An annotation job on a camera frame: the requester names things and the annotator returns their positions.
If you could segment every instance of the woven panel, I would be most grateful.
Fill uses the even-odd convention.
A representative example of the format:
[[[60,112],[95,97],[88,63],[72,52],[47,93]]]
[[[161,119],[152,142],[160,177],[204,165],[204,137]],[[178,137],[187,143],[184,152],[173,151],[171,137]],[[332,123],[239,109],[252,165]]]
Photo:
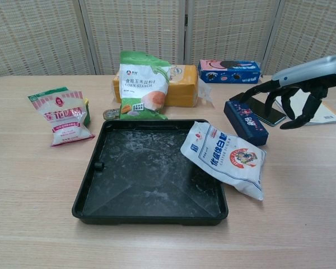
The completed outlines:
[[[200,59],[262,61],[275,0],[197,0],[193,3],[190,63]]]
[[[72,1],[0,1],[0,76],[90,74]]]
[[[336,54],[336,0],[286,0],[266,74]]]
[[[121,50],[144,51],[182,63],[184,14],[180,1],[85,1],[101,74],[115,74]]]

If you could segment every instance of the wooden table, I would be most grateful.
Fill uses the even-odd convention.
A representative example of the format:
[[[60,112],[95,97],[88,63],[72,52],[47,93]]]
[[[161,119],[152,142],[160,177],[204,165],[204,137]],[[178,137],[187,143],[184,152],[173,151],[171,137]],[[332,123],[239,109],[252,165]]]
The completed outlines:
[[[27,96],[58,86],[81,90],[98,134],[102,112],[119,107],[112,78],[0,78],[0,268],[336,268],[336,124],[265,126],[265,199],[226,186],[230,212],[217,226],[97,226],[74,218],[97,137],[50,147],[51,128]],[[204,118],[235,134],[223,106],[250,86],[212,85],[214,106],[169,107],[166,115]],[[326,101],[336,109],[336,88]]]

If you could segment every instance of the blue oreo box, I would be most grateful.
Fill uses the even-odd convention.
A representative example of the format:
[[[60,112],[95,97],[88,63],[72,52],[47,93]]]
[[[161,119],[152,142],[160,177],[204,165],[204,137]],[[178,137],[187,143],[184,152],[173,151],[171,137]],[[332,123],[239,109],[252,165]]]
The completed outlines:
[[[225,102],[224,113],[239,137],[255,146],[262,146],[267,143],[268,131],[247,104],[239,101],[227,101]]]
[[[256,84],[262,72],[254,61],[200,60],[198,73],[206,83]]]

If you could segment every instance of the green corn starch bag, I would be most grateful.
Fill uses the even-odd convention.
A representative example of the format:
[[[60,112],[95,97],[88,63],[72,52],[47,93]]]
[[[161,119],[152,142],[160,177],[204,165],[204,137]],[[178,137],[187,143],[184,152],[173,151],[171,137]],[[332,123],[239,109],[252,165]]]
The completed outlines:
[[[167,119],[159,113],[167,94],[170,66],[144,52],[120,54],[120,119]]]

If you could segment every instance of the plastic bag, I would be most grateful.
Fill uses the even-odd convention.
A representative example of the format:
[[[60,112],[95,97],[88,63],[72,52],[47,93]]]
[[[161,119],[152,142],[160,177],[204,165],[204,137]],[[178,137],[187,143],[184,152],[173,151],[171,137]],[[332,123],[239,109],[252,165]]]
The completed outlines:
[[[83,124],[87,111],[80,91],[62,87],[31,95],[29,99],[52,125],[54,139],[51,146],[94,137]]]
[[[194,123],[180,151],[209,175],[263,200],[260,172],[265,151],[206,122]]]
[[[159,110],[167,94],[170,66],[143,52],[121,52],[120,119],[166,119]]]

